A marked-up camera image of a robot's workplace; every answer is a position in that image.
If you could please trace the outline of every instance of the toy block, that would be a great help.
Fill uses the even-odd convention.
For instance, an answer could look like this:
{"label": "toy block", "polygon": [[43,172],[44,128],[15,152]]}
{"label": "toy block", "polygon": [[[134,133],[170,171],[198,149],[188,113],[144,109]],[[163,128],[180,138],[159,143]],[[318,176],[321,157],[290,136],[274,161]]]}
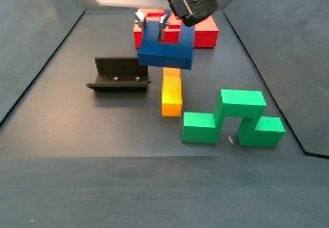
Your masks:
{"label": "toy block", "polygon": [[180,116],[180,70],[163,68],[162,80],[162,116]]}
{"label": "toy block", "polygon": [[164,15],[164,10],[163,9],[146,9],[146,8],[139,8],[142,14],[147,17],[158,17],[158,19],[155,20],[159,20],[159,17]]}
{"label": "toy block", "polygon": [[160,42],[178,43],[180,39],[180,20],[171,13],[168,18],[170,25],[164,29],[164,38]]}
{"label": "toy block", "polygon": [[206,130],[207,135],[210,135],[210,142],[206,142],[207,139],[199,136],[199,138],[190,136],[188,133],[198,132],[198,129],[195,129],[198,128],[196,126],[190,126],[191,129],[187,131],[187,136],[183,138],[183,141],[214,143],[214,134],[219,137],[225,118],[227,116],[237,116],[243,119],[238,129],[241,145],[274,147],[279,142],[285,129],[278,117],[261,116],[266,106],[261,91],[223,89],[219,92],[213,114],[214,127],[211,127],[213,129],[210,131],[207,131],[208,129]]}
{"label": "toy block", "polygon": [[253,126],[255,119],[246,118],[239,127],[238,139],[241,146],[275,147],[285,129],[278,117],[262,116]]}
{"label": "toy block", "polygon": [[204,21],[195,25],[194,48],[214,48],[218,35],[219,30],[214,18],[210,16]]}
{"label": "toy block", "polygon": [[138,51],[139,64],[191,69],[194,27],[180,26],[180,41],[176,44],[159,42],[158,37],[159,23],[150,21]]}
{"label": "toy block", "polygon": [[222,89],[214,110],[215,122],[226,116],[257,118],[266,106],[261,91]]}
{"label": "toy block", "polygon": [[[148,21],[159,21],[160,16],[164,15],[163,9],[139,9],[142,14],[147,17]],[[139,48],[142,44],[142,38],[143,38],[143,31],[139,25],[134,25],[134,41],[135,41],[135,47]]]}
{"label": "toy block", "polygon": [[183,113],[182,141],[217,144],[213,114]]}

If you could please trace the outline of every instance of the green block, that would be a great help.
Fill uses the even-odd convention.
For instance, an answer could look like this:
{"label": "green block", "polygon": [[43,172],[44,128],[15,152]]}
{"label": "green block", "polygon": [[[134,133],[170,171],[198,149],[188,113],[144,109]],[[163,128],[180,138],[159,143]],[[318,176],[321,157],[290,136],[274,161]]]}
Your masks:
{"label": "green block", "polygon": [[215,123],[226,116],[257,118],[266,106],[261,91],[222,89],[214,110]]}
{"label": "green block", "polygon": [[218,131],[213,114],[183,113],[182,123],[182,141],[217,144]]}
{"label": "green block", "polygon": [[285,134],[281,119],[262,116],[255,124],[255,119],[243,119],[238,131],[241,146],[275,147]]}

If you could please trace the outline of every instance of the gray floor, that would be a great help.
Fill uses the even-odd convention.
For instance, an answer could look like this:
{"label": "gray floor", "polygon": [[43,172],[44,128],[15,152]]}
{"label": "gray floor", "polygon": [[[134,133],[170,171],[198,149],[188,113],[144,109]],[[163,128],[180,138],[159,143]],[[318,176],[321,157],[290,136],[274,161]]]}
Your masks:
{"label": "gray floor", "polygon": [[[279,115],[222,13],[215,21],[218,47],[196,50],[183,73],[184,110],[211,112],[219,89],[258,89]],[[329,164],[287,128],[275,149],[242,148],[233,118],[217,146],[180,143],[180,118],[160,117],[159,68],[144,95],[84,86],[95,56],[136,54],[131,22],[84,15],[0,129],[1,226],[328,227]]]}
{"label": "gray floor", "polygon": [[[266,115],[279,116],[222,13],[215,20],[218,46],[195,51],[192,70],[183,73],[183,110],[211,113],[219,89],[255,89],[266,95]],[[301,155],[289,129],[278,148],[243,149],[235,138],[239,119],[227,119],[217,146],[183,144],[180,118],[160,116],[160,68],[148,69],[147,94],[96,94],[88,89],[85,83],[96,77],[95,56],[136,56],[131,28],[130,12],[84,15],[0,129],[1,156]]]}

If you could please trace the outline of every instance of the blue block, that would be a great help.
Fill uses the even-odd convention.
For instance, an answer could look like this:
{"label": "blue block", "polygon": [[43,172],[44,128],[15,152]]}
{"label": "blue block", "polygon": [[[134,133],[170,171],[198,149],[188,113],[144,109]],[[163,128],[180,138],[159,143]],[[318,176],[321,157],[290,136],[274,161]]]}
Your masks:
{"label": "blue block", "polygon": [[194,27],[180,25],[179,43],[159,41],[159,22],[150,21],[138,51],[139,65],[190,69],[194,47]]}

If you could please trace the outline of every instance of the yellow rectangular block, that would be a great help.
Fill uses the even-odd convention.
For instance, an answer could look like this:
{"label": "yellow rectangular block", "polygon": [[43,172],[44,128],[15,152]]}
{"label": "yellow rectangular block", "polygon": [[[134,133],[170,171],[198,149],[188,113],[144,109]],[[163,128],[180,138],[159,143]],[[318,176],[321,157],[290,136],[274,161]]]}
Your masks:
{"label": "yellow rectangular block", "polygon": [[180,69],[163,67],[162,116],[180,116]]}

